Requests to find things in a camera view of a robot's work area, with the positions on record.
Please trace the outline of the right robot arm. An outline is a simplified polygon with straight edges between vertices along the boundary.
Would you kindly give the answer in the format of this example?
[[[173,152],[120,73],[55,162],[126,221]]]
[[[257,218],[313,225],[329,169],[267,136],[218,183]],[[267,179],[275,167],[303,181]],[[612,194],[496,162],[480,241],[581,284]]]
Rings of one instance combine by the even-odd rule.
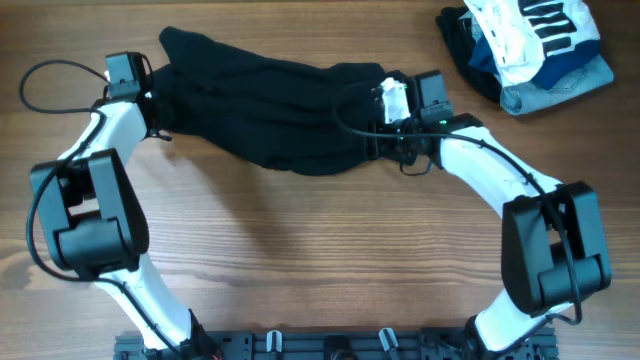
[[[439,72],[370,86],[381,111],[373,138],[425,155],[474,190],[501,220],[503,288],[467,322],[467,359],[516,351],[554,320],[577,325],[582,303],[607,289],[612,270],[596,192],[527,165],[471,114],[453,113]]]

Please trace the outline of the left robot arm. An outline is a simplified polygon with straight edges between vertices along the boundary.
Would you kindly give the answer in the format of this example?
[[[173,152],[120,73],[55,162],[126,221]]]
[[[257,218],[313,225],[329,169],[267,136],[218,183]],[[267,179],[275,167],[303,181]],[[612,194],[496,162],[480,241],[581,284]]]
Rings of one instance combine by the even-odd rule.
[[[50,276],[108,293],[140,331],[140,357],[219,359],[216,343],[153,265],[147,221],[125,171],[135,147],[159,134],[146,109],[150,62],[121,52],[106,65],[103,95],[85,110],[87,128],[57,160],[31,170],[29,253]]]

